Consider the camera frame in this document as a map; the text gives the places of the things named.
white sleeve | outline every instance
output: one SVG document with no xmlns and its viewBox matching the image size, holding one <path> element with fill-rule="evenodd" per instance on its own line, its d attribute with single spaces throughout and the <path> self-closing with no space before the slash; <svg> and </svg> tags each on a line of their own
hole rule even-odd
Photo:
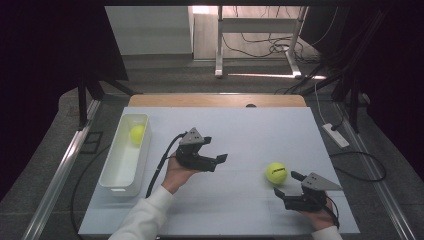
<svg viewBox="0 0 424 240">
<path fill-rule="evenodd" d="M 336 226 L 328 227 L 321 229 L 319 231 L 313 232 L 312 237 L 314 240 L 342 240 L 339 231 Z"/>
<path fill-rule="evenodd" d="M 140 199 L 109 240 L 154 240 L 166 221 L 174 196 L 159 186 L 147 199 Z"/>
</svg>

white power strip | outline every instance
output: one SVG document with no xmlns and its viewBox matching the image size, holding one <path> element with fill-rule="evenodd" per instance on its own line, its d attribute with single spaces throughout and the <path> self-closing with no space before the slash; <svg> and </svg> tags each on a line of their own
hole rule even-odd
<svg viewBox="0 0 424 240">
<path fill-rule="evenodd" d="M 327 134 L 339 145 L 340 148 L 345 148 L 349 146 L 349 143 L 346 141 L 346 139 L 339 133 L 337 130 L 331 130 L 331 123 L 327 123 L 322 126 L 324 130 L 327 132 Z"/>
</svg>

yellow tennis ball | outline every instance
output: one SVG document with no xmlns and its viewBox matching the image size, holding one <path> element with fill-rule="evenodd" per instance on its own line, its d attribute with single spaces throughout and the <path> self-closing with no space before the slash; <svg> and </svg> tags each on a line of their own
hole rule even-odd
<svg viewBox="0 0 424 240">
<path fill-rule="evenodd" d="M 266 169 L 266 178 L 274 184 L 282 184 L 287 178 L 287 169 L 284 164 L 273 162 Z"/>
<path fill-rule="evenodd" d="M 144 126 L 136 125 L 131 128 L 130 139 L 134 144 L 140 145 L 141 139 L 143 139 L 143 134 L 144 134 Z"/>
</svg>

white plastic bin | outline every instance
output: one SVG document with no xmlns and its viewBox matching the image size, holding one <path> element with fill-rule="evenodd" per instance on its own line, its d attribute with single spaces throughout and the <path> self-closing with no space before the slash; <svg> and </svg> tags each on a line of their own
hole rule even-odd
<svg viewBox="0 0 424 240">
<path fill-rule="evenodd" d="M 145 130 L 138 145 L 130 139 L 130 131 L 140 124 Z M 114 196 L 136 196 L 140 192 L 151 134 L 146 114 L 121 116 L 99 179 L 99 184 L 108 188 Z"/>
</svg>

sleeve cuff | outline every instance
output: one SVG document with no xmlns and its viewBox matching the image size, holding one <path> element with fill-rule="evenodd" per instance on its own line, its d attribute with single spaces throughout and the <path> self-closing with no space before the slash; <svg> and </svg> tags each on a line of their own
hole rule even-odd
<svg viewBox="0 0 424 240">
<path fill-rule="evenodd" d="M 168 211 L 174 201 L 174 195 L 168 192 L 162 185 L 146 199 L 152 206 L 161 209 L 163 212 Z"/>
<path fill-rule="evenodd" d="M 313 232 L 312 237 L 314 240 L 342 240 L 339 231 L 336 226 L 331 226 L 328 228 L 321 229 L 319 231 Z"/>
</svg>

